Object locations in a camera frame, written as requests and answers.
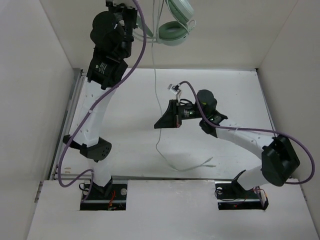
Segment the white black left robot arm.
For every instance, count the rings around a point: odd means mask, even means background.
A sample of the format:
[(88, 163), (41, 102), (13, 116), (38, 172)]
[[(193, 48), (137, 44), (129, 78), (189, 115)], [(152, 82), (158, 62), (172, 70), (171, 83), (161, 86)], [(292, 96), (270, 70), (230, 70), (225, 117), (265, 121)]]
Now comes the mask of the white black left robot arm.
[(107, 169), (106, 157), (112, 144), (100, 137), (103, 119), (116, 89), (132, 74), (127, 72), (125, 59), (132, 53), (133, 31), (142, 9), (136, 0), (107, 0), (106, 11), (97, 14), (92, 22), (90, 39), (94, 43), (85, 82), (85, 97), (80, 110), (80, 120), (73, 134), (63, 137), (65, 147), (57, 166), (59, 184), (62, 182), (62, 163), (69, 148), (93, 162), (93, 167), (80, 173), (91, 174), (89, 186), (83, 191), (89, 196), (94, 191), (100, 198), (111, 195), (113, 179)]

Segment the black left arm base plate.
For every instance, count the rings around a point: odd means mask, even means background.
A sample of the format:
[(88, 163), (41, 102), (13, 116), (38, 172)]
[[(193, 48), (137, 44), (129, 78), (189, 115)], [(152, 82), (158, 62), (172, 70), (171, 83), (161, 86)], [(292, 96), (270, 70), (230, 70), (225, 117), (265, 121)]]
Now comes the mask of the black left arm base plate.
[(107, 195), (103, 195), (90, 184), (80, 183), (79, 189), (82, 191), (81, 211), (125, 211), (127, 206), (128, 181), (126, 179), (114, 179)]

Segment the aluminium table edge rail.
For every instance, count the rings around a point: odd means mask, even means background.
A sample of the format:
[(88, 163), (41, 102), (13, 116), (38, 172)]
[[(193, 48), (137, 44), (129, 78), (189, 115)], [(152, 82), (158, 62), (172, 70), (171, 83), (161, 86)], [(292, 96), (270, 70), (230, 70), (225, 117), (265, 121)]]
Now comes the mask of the aluminium table edge rail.
[(53, 158), (50, 164), (50, 168), (46, 177), (46, 180), (54, 180), (55, 179), (55, 174), (57, 171), (59, 159), (61, 157), (61, 153), (64, 148), (64, 143), (63, 143), (63, 138), (64, 136), (69, 134), (69, 131), (72, 126), (72, 122), (75, 116), (77, 104), (80, 98), (80, 94), (82, 91), (82, 87), (84, 84), (84, 79), (83, 79), (83, 69), (81, 68), (73, 68), (73, 82), (71, 86), (71, 90), (69, 93), (66, 109), (64, 112), (64, 116), (62, 119), (62, 124), (61, 128), (58, 134), (58, 139), (55, 145), (55, 150), (53, 154)]

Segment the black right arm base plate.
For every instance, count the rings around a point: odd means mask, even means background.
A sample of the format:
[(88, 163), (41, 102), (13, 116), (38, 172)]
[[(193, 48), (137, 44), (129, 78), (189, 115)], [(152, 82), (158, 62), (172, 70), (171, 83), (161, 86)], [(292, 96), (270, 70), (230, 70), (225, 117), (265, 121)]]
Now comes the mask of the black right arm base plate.
[(214, 196), (220, 211), (262, 210), (269, 206), (269, 199), (264, 189), (259, 186), (250, 190), (235, 192), (231, 182), (218, 181), (215, 183)]

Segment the light green headphones with cable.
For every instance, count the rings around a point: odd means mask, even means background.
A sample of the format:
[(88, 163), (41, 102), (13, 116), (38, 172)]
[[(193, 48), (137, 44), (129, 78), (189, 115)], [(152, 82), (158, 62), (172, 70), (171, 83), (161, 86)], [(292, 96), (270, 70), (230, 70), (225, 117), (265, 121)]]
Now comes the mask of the light green headphones with cable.
[[(160, 0), (158, 8), (155, 9), (156, 2), (152, 2), (152, 29), (146, 24), (147, 43), (151, 44), (151, 60), (154, 72), (154, 95), (158, 104), (159, 113), (163, 113), (163, 109), (158, 97), (157, 91), (157, 70), (154, 55), (154, 44), (165, 46), (178, 46), (182, 44), (190, 32), (195, 28), (196, 21), (193, 19), (194, 9), (187, 0)], [(167, 6), (169, 12), (174, 18), (173, 21), (160, 25), (161, 16), (164, 6)]]

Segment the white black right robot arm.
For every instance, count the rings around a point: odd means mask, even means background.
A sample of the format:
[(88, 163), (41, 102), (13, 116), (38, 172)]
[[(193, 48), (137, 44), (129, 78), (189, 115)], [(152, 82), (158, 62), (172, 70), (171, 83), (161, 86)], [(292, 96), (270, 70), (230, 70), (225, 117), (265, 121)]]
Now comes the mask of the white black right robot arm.
[(243, 197), (251, 189), (265, 184), (283, 186), (300, 165), (300, 160), (290, 140), (278, 135), (244, 131), (226, 115), (217, 111), (217, 100), (211, 91), (202, 89), (196, 94), (199, 103), (181, 103), (172, 99), (155, 129), (176, 129), (183, 120), (200, 119), (199, 126), (208, 135), (231, 142), (257, 156), (261, 164), (241, 171), (231, 181), (230, 188), (237, 197)]

